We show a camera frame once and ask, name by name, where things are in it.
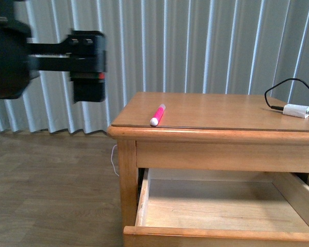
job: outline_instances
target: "power adapter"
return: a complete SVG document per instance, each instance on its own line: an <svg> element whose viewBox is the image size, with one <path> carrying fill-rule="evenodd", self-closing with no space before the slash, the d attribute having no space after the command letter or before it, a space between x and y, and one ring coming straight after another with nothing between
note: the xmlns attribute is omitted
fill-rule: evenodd
<svg viewBox="0 0 309 247"><path fill-rule="evenodd" d="M298 104L287 104L284 106L283 114L293 117L307 118L309 117L309 107Z"/></svg>

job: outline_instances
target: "wooden table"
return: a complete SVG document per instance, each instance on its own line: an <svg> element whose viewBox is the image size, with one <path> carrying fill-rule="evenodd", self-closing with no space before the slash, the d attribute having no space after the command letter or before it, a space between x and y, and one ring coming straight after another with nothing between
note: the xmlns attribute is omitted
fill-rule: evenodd
<svg viewBox="0 0 309 247"><path fill-rule="evenodd" d="M285 105L273 98L269 102ZM164 116L157 127L151 127L149 121L162 103L166 105ZM309 188L289 173L309 172L309 118L271 110L259 95L137 93L108 133L118 143L125 246L309 246L309 233L297 230L258 232L135 224L140 220L136 220L138 170L162 168L270 172L275 188L309 226ZM139 212L143 197L149 193L147 182L143 186Z"/></svg>

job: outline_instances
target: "laminate flooring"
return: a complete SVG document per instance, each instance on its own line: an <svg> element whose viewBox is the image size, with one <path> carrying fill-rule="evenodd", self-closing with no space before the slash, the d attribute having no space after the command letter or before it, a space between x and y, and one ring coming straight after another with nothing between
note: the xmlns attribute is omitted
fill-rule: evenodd
<svg viewBox="0 0 309 247"><path fill-rule="evenodd" d="M0 134L0 247L122 246L115 144Z"/></svg>

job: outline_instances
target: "vertical blinds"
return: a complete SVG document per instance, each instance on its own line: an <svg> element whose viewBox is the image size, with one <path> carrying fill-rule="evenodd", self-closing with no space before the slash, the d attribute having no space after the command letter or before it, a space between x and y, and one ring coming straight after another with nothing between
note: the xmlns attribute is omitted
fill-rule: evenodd
<svg viewBox="0 0 309 247"><path fill-rule="evenodd" d="M309 84L309 0L28 0L16 18L34 43L76 30L106 34L107 100L73 104L66 72L41 72L23 96L0 100L0 131L106 130L138 91L263 94ZM309 105L289 82L272 96Z"/></svg>

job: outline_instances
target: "open drawer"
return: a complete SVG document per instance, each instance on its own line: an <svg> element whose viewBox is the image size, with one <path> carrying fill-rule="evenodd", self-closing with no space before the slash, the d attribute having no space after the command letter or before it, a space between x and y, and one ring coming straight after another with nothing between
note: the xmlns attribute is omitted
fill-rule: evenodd
<svg viewBox="0 0 309 247"><path fill-rule="evenodd" d="M126 247L309 246L309 187L291 173L146 170Z"/></svg>

